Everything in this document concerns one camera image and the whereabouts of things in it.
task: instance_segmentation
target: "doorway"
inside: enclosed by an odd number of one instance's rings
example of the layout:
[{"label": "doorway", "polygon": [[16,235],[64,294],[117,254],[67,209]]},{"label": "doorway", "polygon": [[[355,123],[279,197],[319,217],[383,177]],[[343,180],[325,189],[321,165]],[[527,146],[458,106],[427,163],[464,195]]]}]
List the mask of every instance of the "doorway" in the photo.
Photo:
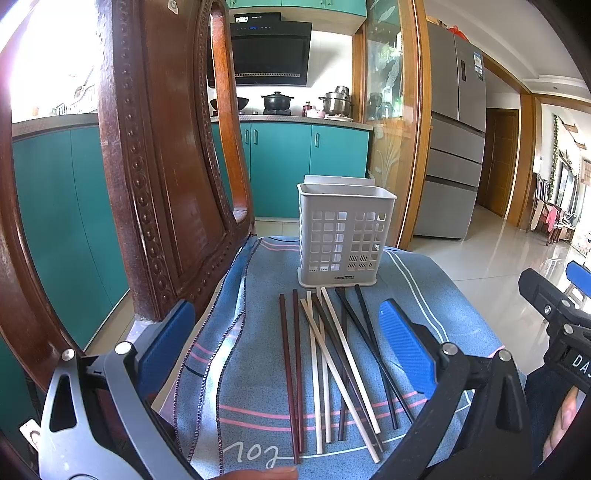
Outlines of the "doorway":
[{"label": "doorway", "polygon": [[504,217],[511,197],[519,137],[519,110],[486,109],[486,137],[476,203]]}]

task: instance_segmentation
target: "kitchen backsplash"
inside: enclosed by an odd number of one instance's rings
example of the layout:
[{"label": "kitchen backsplash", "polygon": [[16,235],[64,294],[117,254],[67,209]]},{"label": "kitchen backsplash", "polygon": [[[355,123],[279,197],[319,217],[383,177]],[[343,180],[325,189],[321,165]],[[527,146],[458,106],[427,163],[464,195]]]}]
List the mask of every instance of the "kitchen backsplash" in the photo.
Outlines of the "kitchen backsplash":
[{"label": "kitchen backsplash", "polygon": [[[301,115],[301,108],[306,104],[306,100],[321,109],[322,100],[318,100],[319,96],[334,91],[337,85],[344,85],[351,89],[352,41],[353,37],[349,35],[312,31],[307,86],[238,86],[236,87],[238,96],[249,99],[244,112],[247,115],[252,115],[255,112],[262,114],[264,105],[261,95],[269,95],[275,91],[294,97],[290,105],[292,115]],[[216,97],[215,89],[208,88],[207,94],[210,100]]]}]

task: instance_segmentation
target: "refrigerator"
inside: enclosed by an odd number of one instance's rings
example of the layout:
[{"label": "refrigerator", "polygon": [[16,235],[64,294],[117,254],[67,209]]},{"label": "refrigerator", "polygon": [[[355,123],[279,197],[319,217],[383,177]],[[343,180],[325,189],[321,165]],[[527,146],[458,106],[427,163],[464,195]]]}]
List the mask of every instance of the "refrigerator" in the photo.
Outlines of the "refrigerator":
[{"label": "refrigerator", "polygon": [[428,23],[431,144],[415,235],[465,238],[482,171],[486,87],[482,52]]}]

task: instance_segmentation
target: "hand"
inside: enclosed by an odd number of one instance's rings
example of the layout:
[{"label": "hand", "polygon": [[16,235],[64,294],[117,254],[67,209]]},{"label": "hand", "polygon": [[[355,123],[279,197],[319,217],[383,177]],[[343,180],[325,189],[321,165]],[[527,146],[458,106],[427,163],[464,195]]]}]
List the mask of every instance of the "hand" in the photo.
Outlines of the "hand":
[{"label": "hand", "polygon": [[566,395],[562,406],[556,414],[556,420],[548,439],[544,443],[544,450],[542,452],[542,459],[546,460],[552,453],[552,450],[556,448],[558,443],[562,440],[562,437],[569,429],[570,424],[574,420],[574,416],[577,414],[577,394],[579,389],[573,387]]},{"label": "hand", "polygon": [[217,480],[297,480],[295,466],[279,466],[269,470],[237,470],[218,477]]}]

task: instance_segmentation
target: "dark red chopstick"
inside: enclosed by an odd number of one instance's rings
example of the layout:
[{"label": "dark red chopstick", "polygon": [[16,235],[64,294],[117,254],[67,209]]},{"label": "dark red chopstick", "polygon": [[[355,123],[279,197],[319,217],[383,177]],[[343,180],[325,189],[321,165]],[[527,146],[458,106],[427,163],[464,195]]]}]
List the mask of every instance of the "dark red chopstick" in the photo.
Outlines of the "dark red chopstick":
[{"label": "dark red chopstick", "polygon": [[300,348],[300,301],[297,294],[297,289],[293,291],[294,300],[294,329],[295,329],[295,387],[297,389],[297,431],[298,431],[298,449],[300,453],[304,453],[304,395],[301,381],[301,348]]},{"label": "dark red chopstick", "polygon": [[283,360],[285,363],[285,379],[287,384],[287,403],[290,408],[291,445],[294,452],[294,463],[300,463],[300,449],[294,405],[294,387],[291,381],[290,341],[287,335],[287,315],[285,313],[285,295],[279,295],[279,310],[281,312],[281,334],[283,336]]},{"label": "dark red chopstick", "polygon": [[[343,329],[343,333],[345,334],[345,338],[347,338],[347,310],[345,307],[341,305],[340,307],[340,326]],[[343,383],[345,384],[345,388],[347,388],[349,384],[349,378],[345,374],[345,367],[340,372],[340,377],[343,379]],[[342,442],[345,439],[345,420],[347,417],[347,404],[345,403],[345,399],[341,395],[340,397],[340,416],[339,416],[339,435],[337,440]]]}]

